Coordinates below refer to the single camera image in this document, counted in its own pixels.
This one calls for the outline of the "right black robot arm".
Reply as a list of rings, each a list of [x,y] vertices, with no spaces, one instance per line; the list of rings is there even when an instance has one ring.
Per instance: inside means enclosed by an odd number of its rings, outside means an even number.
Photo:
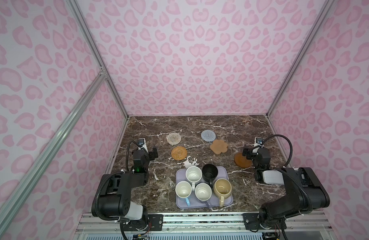
[[[272,202],[262,204],[256,220],[246,220],[247,229],[285,228],[285,220],[313,210],[327,208],[330,197],[312,168],[270,169],[271,156],[267,148],[244,147],[243,157],[253,162],[254,177],[258,183],[283,185],[285,195]]]

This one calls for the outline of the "blue grey woven coaster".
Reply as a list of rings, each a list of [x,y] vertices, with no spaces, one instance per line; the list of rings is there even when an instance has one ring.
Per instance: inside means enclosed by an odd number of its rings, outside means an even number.
[[[201,138],[205,142],[213,142],[216,139],[216,134],[212,130],[204,130],[201,132]]]

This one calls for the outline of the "black mug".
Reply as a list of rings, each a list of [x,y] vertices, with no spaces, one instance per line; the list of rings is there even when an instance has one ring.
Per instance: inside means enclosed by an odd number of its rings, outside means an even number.
[[[202,177],[205,183],[207,183],[210,187],[213,186],[213,182],[218,176],[218,168],[213,164],[206,164],[202,168]]]

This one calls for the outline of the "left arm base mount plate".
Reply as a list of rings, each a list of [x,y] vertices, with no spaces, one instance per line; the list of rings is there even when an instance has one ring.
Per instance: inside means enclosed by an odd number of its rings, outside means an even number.
[[[141,220],[134,220],[128,223],[120,224],[124,231],[127,232],[157,232],[162,230],[163,215],[161,214],[148,214],[143,216]]]

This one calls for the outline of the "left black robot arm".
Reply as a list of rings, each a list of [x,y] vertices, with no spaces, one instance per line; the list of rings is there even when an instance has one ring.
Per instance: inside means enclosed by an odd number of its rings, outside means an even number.
[[[149,226],[147,208],[131,201],[131,190],[148,182],[148,166],[158,157],[157,148],[133,152],[133,171],[105,174],[102,176],[91,206],[91,213],[104,221],[128,223],[144,230]]]

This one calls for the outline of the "orange rattan round coaster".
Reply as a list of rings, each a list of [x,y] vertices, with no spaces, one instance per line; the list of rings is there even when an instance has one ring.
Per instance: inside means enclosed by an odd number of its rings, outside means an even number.
[[[174,160],[181,161],[187,157],[187,149],[182,146],[178,146],[172,149],[171,151],[171,157]]]

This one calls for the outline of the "brown round wooden coaster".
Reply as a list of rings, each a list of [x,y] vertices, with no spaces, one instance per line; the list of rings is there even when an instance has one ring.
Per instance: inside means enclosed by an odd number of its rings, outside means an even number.
[[[235,154],[234,162],[238,167],[242,169],[249,168],[253,165],[252,160],[247,160],[246,157],[242,155],[242,153]]]

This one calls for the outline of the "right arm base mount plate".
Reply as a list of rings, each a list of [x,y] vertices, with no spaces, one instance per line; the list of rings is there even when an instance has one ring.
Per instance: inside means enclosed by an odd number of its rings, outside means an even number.
[[[259,213],[243,213],[243,222],[246,230],[251,232],[259,232],[264,230],[281,230],[281,219],[260,220]]]

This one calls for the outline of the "cork flower shaped coaster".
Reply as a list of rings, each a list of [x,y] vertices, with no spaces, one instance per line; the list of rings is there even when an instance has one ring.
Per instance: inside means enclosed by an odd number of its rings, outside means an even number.
[[[219,155],[228,151],[228,144],[223,140],[214,140],[213,143],[210,145],[210,149],[214,152],[215,155]]]

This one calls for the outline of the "white woven round coaster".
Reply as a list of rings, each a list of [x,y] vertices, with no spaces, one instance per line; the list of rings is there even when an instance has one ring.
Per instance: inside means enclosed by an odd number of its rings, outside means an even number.
[[[181,135],[179,133],[169,133],[166,136],[166,141],[172,146],[177,145],[181,141]]]

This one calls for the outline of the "white speckled mug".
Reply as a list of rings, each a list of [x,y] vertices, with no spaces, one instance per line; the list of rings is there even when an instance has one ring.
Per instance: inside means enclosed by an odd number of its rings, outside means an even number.
[[[193,191],[195,191],[196,185],[201,181],[202,176],[203,174],[200,168],[196,166],[187,168],[186,179],[190,182]]]

